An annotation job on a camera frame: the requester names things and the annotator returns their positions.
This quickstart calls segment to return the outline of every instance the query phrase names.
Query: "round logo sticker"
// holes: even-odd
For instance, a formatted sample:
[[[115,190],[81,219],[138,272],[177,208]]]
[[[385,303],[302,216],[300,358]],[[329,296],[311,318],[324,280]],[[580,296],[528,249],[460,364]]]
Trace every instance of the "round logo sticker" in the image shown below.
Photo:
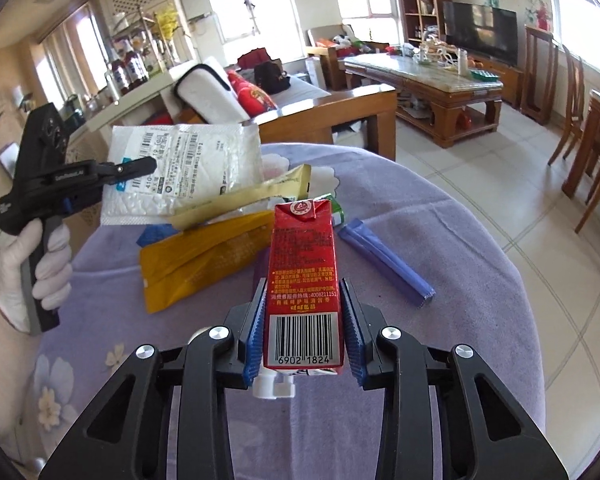
[[[311,211],[311,201],[301,200],[300,202],[292,202],[290,208],[294,215],[303,215]]]

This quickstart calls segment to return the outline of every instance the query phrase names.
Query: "red milk carton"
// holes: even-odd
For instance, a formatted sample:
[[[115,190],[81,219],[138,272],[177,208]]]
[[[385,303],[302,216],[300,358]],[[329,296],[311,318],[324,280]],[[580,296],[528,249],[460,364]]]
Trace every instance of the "red milk carton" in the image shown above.
[[[276,206],[264,330],[267,368],[314,375],[342,366],[342,313],[328,200]]]

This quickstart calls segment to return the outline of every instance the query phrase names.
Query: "flat screen television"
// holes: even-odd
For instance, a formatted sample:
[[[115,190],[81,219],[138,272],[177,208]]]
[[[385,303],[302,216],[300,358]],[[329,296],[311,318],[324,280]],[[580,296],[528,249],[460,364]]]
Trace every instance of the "flat screen television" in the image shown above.
[[[444,2],[446,42],[509,65],[518,64],[518,20],[513,10]]]

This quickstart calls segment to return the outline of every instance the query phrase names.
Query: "purple tablecloth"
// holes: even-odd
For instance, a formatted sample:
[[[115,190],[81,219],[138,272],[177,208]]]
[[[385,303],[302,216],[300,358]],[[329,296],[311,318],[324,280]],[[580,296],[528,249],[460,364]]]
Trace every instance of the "purple tablecloth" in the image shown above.
[[[347,218],[364,220],[437,293],[430,305],[416,309],[336,238],[338,274],[351,279],[360,301],[379,307],[388,323],[423,344],[449,349],[462,342],[477,349],[544,428],[538,333],[522,280],[464,206],[406,168],[363,150],[270,144],[262,151],[288,158],[291,167],[326,166],[315,173],[337,185]],[[73,291],[61,310],[61,325],[43,338],[34,380],[35,395],[48,384],[58,390],[62,405],[59,425],[48,431],[40,426],[48,450],[138,345],[186,344],[197,329],[220,324],[230,307],[250,298],[253,267],[147,314],[136,246],[142,229],[100,227],[75,257]],[[236,478],[373,478],[382,392],[363,392],[348,369],[338,377],[298,377],[296,384],[294,399],[228,392]]]

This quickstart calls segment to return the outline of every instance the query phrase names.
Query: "gloved hand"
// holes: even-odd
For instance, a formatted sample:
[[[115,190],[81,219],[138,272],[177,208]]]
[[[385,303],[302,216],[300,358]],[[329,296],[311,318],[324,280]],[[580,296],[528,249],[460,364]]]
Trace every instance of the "gloved hand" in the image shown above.
[[[69,228],[62,224],[49,237],[48,252],[36,266],[36,283],[32,294],[42,300],[45,310],[58,308],[71,292],[69,280],[71,267],[71,247]],[[29,332],[29,316],[22,292],[20,266],[42,240],[42,222],[39,219],[29,222],[13,244],[1,256],[2,279],[0,280],[0,311],[16,330]]]

